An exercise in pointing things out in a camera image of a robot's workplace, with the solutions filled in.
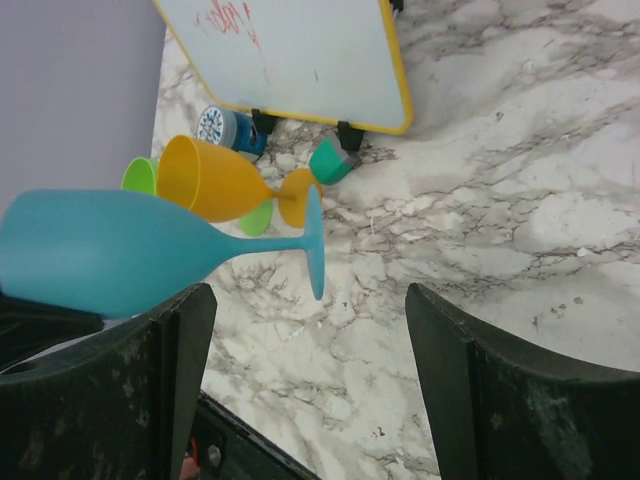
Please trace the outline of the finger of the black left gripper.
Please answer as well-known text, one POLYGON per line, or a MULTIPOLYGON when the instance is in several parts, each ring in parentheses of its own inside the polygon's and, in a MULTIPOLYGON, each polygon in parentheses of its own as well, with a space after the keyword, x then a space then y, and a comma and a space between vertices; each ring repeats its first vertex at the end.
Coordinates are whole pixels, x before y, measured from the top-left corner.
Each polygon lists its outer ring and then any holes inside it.
POLYGON ((1 295, 1 370, 55 345, 98 333, 99 315, 1 295))

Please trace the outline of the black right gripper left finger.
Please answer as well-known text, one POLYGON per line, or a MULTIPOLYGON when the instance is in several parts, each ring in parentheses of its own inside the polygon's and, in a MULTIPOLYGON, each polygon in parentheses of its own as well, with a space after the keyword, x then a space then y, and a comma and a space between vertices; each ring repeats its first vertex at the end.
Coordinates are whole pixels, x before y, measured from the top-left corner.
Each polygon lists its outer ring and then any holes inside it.
POLYGON ((5 479, 176 479, 215 320, 196 284, 1 370, 5 479))

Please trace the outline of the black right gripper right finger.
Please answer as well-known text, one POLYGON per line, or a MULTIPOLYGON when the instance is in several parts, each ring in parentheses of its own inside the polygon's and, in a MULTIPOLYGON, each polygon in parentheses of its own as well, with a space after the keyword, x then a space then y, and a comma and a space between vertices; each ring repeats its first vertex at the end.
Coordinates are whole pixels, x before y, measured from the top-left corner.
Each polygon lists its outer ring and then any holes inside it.
POLYGON ((635 479, 639 376, 555 353, 423 285, 405 312, 444 479, 635 479))

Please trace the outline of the blue plastic wine glass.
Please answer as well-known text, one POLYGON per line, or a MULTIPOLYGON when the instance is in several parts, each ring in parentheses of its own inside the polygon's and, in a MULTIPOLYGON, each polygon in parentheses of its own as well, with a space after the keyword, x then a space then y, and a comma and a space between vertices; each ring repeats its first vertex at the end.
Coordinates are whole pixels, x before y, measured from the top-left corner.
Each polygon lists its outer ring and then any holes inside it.
POLYGON ((303 235, 238 238, 194 213, 126 190, 30 190, 1 220, 1 290, 28 301, 126 318, 244 254, 303 250, 313 295, 325 281, 322 209, 307 196, 303 235))

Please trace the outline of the green plastic wine glass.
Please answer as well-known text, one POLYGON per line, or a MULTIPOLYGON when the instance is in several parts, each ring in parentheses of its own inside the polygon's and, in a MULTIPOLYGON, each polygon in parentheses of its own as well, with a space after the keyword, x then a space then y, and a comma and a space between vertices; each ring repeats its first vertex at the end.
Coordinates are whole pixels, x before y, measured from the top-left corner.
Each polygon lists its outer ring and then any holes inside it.
MULTIPOLYGON (((159 161, 145 157, 133 159, 124 171, 121 189, 156 194, 159 161)), ((273 200, 265 200, 252 212, 237 220, 238 228, 249 237, 258 237, 269 228, 273 216, 273 200)))

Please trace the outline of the orange plastic wine glass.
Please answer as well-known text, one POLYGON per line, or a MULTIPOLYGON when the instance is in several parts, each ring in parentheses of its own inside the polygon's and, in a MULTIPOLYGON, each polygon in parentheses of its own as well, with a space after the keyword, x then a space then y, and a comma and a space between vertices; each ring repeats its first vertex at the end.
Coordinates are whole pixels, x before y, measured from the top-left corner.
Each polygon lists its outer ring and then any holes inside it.
POLYGON ((268 200, 279 203, 285 223, 304 226, 309 189, 322 190, 308 168, 286 175, 279 189, 239 153, 193 137, 178 135, 165 146, 157 170, 156 191, 210 223, 239 219, 268 200))

